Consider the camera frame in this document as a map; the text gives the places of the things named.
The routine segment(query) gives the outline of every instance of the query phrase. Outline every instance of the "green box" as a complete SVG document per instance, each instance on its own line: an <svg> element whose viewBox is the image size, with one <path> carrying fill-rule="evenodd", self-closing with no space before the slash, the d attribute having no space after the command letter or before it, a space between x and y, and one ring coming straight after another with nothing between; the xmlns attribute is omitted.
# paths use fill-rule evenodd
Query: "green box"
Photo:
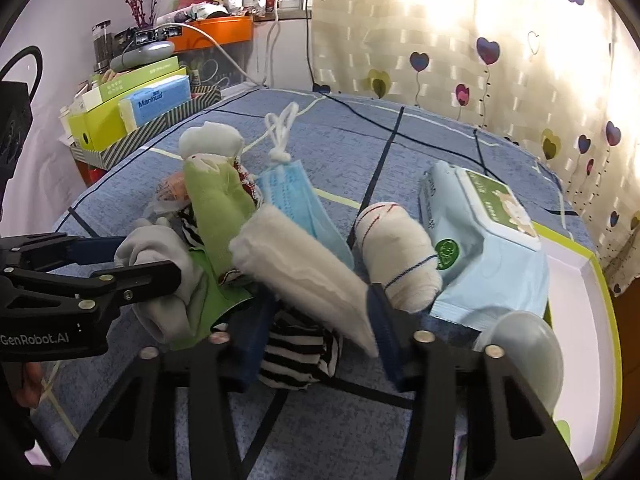
<svg viewBox="0 0 640 480"><path fill-rule="evenodd" d="M93 110L109 99L113 99L136 86L148 83L160 76L175 72L179 68L178 58L173 56L132 70L78 97L79 112Z"/></svg>
<svg viewBox="0 0 640 480"><path fill-rule="evenodd" d="M149 83L160 81L172 75L185 75L186 73L186 69L181 68L164 74L151 81L145 81L141 85L123 92L116 98L109 99L93 110L69 116L69 127L74 139L81 148L94 152L100 152L111 146L116 140L127 135L127 130L124 127L124 122L120 117L120 109L118 108L118 103L123 97L144 88Z"/></svg>

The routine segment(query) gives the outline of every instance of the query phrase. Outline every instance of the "blue stripe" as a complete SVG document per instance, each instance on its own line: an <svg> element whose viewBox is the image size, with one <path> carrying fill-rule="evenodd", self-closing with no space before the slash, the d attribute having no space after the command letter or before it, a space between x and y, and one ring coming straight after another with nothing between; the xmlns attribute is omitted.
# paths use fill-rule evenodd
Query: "blue stripe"
<svg viewBox="0 0 640 480"><path fill-rule="evenodd" d="M413 267L409 267L406 270L403 270L400 274L398 274L394 279L392 279L390 282L388 282L385 285L385 290L387 290L391 285L393 285L397 280L399 280L400 278L402 278L403 276L406 276L409 272L411 272L414 269L417 269L418 267L423 266L426 262L428 262L429 260L433 260L434 258L437 258L438 255L437 254L432 254L431 256L427 256L423 261L416 263Z"/></svg>

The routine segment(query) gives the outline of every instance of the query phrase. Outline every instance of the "green cloth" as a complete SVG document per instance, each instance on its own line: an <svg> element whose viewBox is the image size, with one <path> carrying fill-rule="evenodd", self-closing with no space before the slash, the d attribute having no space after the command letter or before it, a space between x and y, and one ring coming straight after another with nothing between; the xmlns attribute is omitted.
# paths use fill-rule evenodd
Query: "green cloth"
<svg viewBox="0 0 640 480"><path fill-rule="evenodd" d="M233 268L229 242L255 212L238 171L220 155L193 155L184 161L184 183L198 232L216 280Z"/></svg>
<svg viewBox="0 0 640 480"><path fill-rule="evenodd" d="M214 277L211 264L207 255L202 249L192 249L191 257L205 272L203 280L206 280L207 292L202 305L200 321L196 329L196 335L185 339L180 339L171 343L171 350L182 350L190 348L196 343L206 338L211 333L211 326L229 309L251 298L251 295L240 287L228 285L218 285L218 280Z"/></svg>

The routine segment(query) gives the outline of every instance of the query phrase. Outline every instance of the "human hand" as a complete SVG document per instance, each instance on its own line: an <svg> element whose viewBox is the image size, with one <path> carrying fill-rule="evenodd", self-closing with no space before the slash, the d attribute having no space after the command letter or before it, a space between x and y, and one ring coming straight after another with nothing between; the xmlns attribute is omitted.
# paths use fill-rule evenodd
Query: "human hand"
<svg viewBox="0 0 640 480"><path fill-rule="evenodd" d="M37 408L42 396L42 367L40 363L25 363L22 367L23 386L14 392L14 398L24 408Z"/></svg>

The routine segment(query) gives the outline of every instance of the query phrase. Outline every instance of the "curtain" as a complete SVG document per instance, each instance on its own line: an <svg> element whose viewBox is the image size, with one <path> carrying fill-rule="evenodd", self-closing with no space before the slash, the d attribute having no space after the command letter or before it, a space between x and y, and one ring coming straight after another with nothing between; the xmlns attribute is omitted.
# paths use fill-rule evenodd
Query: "curtain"
<svg viewBox="0 0 640 480"><path fill-rule="evenodd" d="M610 288L640 275L640 53L608 0L314 0L314 75L519 143L561 179Z"/></svg>

